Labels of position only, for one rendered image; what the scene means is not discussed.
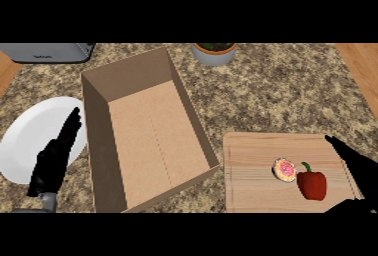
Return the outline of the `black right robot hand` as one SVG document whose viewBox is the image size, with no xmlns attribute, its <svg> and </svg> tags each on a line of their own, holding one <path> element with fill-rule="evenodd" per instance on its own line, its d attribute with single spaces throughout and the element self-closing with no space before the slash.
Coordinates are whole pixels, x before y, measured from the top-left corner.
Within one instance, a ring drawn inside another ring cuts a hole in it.
<svg viewBox="0 0 378 256">
<path fill-rule="evenodd" d="M 364 198 L 346 199 L 327 214 L 371 214 L 378 213 L 378 162 L 359 154 L 336 137 L 325 136 L 327 141 L 346 161 L 349 171 L 359 186 Z"/>
</svg>

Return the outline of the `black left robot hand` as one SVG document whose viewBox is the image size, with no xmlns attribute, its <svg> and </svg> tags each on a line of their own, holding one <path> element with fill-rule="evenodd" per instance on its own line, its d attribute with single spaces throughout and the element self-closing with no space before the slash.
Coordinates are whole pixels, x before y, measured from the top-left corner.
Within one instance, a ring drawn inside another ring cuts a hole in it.
<svg viewBox="0 0 378 256">
<path fill-rule="evenodd" d="M 64 122 L 58 138 L 49 141 L 45 149 L 39 152 L 27 193 L 30 197 L 37 197 L 43 193 L 56 193 L 61 189 L 80 128 L 80 109 L 74 108 Z"/>
</svg>

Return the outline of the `red bell pepper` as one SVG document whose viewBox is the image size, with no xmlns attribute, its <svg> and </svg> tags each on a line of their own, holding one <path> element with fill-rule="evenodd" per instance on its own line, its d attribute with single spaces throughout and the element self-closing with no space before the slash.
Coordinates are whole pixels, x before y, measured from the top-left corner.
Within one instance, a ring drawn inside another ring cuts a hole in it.
<svg viewBox="0 0 378 256">
<path fill-rule="evenodd" d="M 322 172 L 312 170 L 310 164 L 303 162 L 305 172 L 297 174 L 297 186 L 307 200 L 322 201 L 327 196 L 327 177 Z"/>
</svg>

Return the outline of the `wooden cutting board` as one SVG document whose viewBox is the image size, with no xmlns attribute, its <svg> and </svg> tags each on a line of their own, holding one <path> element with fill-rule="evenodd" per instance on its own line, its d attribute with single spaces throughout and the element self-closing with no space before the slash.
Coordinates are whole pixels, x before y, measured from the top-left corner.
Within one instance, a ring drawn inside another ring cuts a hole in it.
<svg viewBox="0 0 378 256">
<path fill-rule="evenodd" d="M 226 211 L 229 213 L 324 213 L 346 199 L 364 195 L 353 176 L 324 134 L 229 132 L 223 137 Z M 307 200 L 297 182 L 273 176 L 273 163 L 287 158 L 299 172 L 312 170 L 327 177 L 322 201 Z"/>
</svg>

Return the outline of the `brown cardboard box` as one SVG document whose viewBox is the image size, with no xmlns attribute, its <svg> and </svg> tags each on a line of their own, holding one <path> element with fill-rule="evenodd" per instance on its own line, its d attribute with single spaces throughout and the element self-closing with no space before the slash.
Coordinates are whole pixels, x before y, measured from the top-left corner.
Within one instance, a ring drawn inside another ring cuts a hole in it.
<svg viewBox="0 0 378 256">
<path fill-rule="evenodd" d="M 141 212 L 220 163 L 164 47 L 82 73 L 93 204 Z"/>
</svg>

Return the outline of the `white plate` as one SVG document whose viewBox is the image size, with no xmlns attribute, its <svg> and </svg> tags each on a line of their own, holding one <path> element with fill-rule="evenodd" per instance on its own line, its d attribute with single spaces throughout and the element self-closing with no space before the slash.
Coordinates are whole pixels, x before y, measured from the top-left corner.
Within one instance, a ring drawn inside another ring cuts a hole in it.
<svg viewBox="0 0 378 256">
<path fill-rule="evenodd" d="M 0 141 L 0 173 L 17 184 L 28 184 L 37 154 L 59 135 L 67 117 L 80 109 L 82 128 L 70 153 L 68 163 L 79 158 L 87 144 L 83 101 L 61 96 L 37 103 L 11 124 Z"/>
</svg>

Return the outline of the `silver toaster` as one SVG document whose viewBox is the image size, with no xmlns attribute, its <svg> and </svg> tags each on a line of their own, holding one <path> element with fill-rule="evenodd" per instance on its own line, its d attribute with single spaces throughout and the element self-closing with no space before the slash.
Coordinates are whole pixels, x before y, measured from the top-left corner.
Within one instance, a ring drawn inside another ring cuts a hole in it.
<svg viewBox="0 0 378 256">
<path fill-rule="evenodd" d="M 0 43 L 0 50 L 21 64 L 74 64 L 92 57 L 95 43 Z"/>
</svg>

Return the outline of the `grey plant pot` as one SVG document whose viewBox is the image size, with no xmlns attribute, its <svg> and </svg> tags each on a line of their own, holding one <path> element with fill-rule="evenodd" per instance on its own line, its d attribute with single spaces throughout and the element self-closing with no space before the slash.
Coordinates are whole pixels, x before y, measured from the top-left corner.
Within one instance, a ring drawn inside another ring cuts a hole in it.
<svg viewBox="0 0 378 256">
<path fill-rule="evenodd" d="M 198 43 L 192 44 L 192 54 L 200 63 L 207 66 L 226 65 L 235 56 L 237 43 L 231 44 L 231 47 L 222 51 L 207 50 Z"/>
</svg>

